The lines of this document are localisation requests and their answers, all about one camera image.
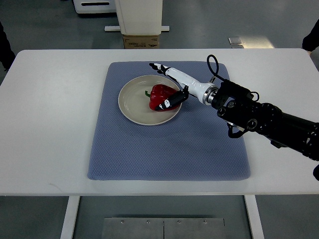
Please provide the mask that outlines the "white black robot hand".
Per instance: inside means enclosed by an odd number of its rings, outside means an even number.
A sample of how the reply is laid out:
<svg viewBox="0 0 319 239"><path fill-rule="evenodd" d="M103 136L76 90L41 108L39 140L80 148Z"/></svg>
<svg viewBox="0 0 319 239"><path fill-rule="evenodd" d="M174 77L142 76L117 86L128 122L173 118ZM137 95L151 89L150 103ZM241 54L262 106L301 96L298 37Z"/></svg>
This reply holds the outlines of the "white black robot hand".
<svg viewBox="0 0 319 239"><path fill-rule="evenodd" d="M213 97L218 87L209 82L201 83L192 76L172 67L158 63L151 63L150 66L158 73L164 74L176 81L182 89L169 96L162 104L156 107L157 112L170 111L180 106L190 95L198 98L202 104L209 104L210 97Z"/></svg>

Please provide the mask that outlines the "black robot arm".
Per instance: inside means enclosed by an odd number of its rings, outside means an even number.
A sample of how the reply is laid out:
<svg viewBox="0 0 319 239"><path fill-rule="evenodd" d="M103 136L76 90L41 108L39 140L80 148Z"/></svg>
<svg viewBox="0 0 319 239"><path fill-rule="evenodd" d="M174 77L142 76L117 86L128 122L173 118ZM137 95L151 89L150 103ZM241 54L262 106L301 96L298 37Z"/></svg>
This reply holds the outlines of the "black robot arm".
<svg viewBox="0 0 319 239"><path fill-rule="evenodd" d="M270 140L276 148L288 147L318 161L319 124L282 112L270 103L259 103L253 97L256 92L224 79L212 70L214 78L220 79L220 88L208 98L217 115L228 125L230 138L239 138L246 132L256 132Z"/></svg>

